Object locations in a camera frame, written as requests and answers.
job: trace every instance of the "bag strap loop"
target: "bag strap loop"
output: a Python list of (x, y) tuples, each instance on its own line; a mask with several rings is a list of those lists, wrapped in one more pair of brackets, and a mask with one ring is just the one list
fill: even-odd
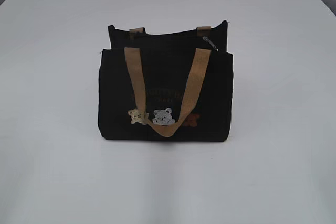
[[(209, 36), (211, 32), (211, 26), (198, 26), (196, 28), (196, 33), (197, 36), (199, 37), (203, 37), (203, 36)], [(139, 27), (139, 28), (135, 28), (135, 29), (130, 29), (130, 39), (133, 40), (134, 39), (134, 35), (136, 33), (145, 33), (145, 28), (144, 27)]]
[(145, 28), (144, 27), (139, 27), (139, 28), (135, 28), (135, 29), (130, 29), (130, 39), (134, 40), (134, 35), (136, 33), (145, 33)]
[(156, 125), (152, 123), (147, 116), (144, 117), (144, 115), (146, 115), (146, 91), (142, 72), (140, 49), (125, 47), (124, 54), (127, 69), (133, 85), (135, 103), (138, 107), (142, 119), (161, 136), (170, 137), (174, 135), (177, 129), (181, 126), (187, 116), (197, 105), (211, 50), (196, 48), (193, 64), (190, 68), (187, 84), (182, 99), (180, 116), (176, 123), (169, 126)]
[(198, 26), (196, 28), (197, 36), (203, 37), (203, 36), (209, 36), (211, 32), (211, 26)]

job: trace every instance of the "zipper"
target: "zipper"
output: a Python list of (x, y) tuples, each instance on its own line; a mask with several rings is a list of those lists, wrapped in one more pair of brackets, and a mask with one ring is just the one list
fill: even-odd
[[(160, 38), (160, 39), (165, 39), (164, 37), (162, 37), (162, 35), (145, 35), (145, 34), (140, 34), (140, 33), (137, 33), (135, 34), (134, 38), (137, 39), (137, 38)], [(173, 39), (179, 39), (179, 38), (200, 38), (199, 36), (195, 36), (195, 35), (177, 35), (177, 36), (172, 36), (171, 38)], [(206, 36), (203, 36), (202, 39), (207, 42), (211, 47), (212, 49), (214, 49), (215, 51), (219, 51), (218, 48), (216, 47), (216, 45)]]
[(203, 36), (202, 38), (203, 38), (203, 40), (204, 40), (205, 42), (208, 42), (209, 45), (212, 46), (212, 48), (213, 48), (214, 50), (216, 50), (217, 52), (219, 51), (218, 48), (215, 46), (215, 44), (213, 44), (212, 41), (211, 41), (208, 37)]

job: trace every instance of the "embroidered bear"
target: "embroidered bear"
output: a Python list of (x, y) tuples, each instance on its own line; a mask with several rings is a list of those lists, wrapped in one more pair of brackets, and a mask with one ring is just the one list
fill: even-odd
[(161, 126), (168, 126), (175, 123), (175, 119), (173, 119), (171, 113), (171, 108), (167, 108), (165, 110), (154, 110), (153, 123)]
[(187, 118), (184, 120), (182, 126), (183, 127), (197, 127), (197, 119), (199, 119), (201, 116), (199, 114), (193, 114), (190, 113)]
[(146, 125), (146, 123), (142, 120), (141, 118), (141, 114), (139, 112), (138, 109), (134, 109), (134, 110), (129, 110), (128, 111), (128, 115), (131, 116), (132, 118), (132, 121), (131, 121), (131, 124), (134, 124), (134, 123), (141, 123), (143, 125)]

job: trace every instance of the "beige bear patch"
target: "beige bear patch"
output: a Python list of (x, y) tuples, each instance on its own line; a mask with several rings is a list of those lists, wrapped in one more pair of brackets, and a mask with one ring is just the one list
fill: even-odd
[(135, 108), (134, 110), (129, 110), (128, 115), (130, 115), (131, 118), (132, 118), (131, 124), (141, 123), (143, 125), (146, 125), (146, 123), (142, 120), (141, 114), (140, 114), (140, 112), (137, 108)]

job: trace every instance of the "white bear patch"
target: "white bear patch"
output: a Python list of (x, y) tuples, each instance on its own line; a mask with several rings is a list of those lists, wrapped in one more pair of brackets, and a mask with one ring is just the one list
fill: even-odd
[(168, 126), (175, 123), (175, 119), (173, 119), (171, 113), (171, 108), (167, 108), (165, 110), (154, 110), (153, 123), (161, 126)]

